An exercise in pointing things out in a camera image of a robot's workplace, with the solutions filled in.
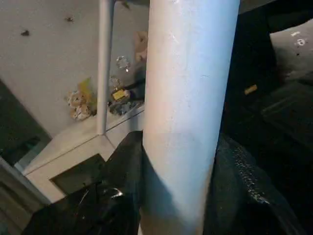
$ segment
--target teddy bear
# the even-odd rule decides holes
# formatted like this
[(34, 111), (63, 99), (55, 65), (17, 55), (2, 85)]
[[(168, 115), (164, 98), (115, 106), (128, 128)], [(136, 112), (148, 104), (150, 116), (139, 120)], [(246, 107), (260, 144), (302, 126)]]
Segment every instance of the teddy bear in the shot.
[(83, 92), (70, 92), (67, 96), (67, 104), (71, 108), (70, 116), (74, 120), (82, 121), (90, 117), (91, 111)]
[(148, 32), (139, 31), (134, 34), (136, 62), (147, 60)]

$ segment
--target stuffed animal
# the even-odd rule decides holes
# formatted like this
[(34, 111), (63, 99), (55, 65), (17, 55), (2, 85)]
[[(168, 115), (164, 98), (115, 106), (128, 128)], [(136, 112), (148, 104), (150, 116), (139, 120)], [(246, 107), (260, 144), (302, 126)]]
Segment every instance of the stuffed animal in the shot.
[(67, 96), (67, 104), (71, 108), (70, 116), (74, 120), (82, 121), (90, 117), (91, 111), (83, 92), (70, 92)]
[(136, 62), (147, 60), (148, 32), (139, 31), (134, 35)]

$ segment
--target black fabric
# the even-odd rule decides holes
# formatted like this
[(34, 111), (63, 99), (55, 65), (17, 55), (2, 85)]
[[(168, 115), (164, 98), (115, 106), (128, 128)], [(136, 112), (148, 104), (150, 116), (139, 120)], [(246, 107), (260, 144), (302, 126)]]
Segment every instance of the black fabric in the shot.
[[(228, 108), (253, 103), (276, 89), (275, 52), (262, 7), (238, 16), (225, 101)], [(245, 89), (256, 85), (249, 95)]]
[(221, 135), (203, 234), (305, 235), (284, 196), (237, 142)]
[(291, 82), (259, 100), (252, 108), (264, 121), (313, 152), (312, 86)]
[(313, 18), (311, 0), (276, 0), (264, 6), (270, 32), (285, 30)]

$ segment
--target white cylindrical pillar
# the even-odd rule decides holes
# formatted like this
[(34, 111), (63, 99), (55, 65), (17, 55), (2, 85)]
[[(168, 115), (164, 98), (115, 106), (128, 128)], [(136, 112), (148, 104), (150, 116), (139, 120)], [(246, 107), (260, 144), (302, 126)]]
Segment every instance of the white cylindrical pillar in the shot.
[(202, 234), (239, 0), (151, 0), (144, 235)]
[(107, 128), (114, 2), (114, 0), (99, 1), (100, 19), (97, 94), (97, 134), (99, 135), (104, 135)]

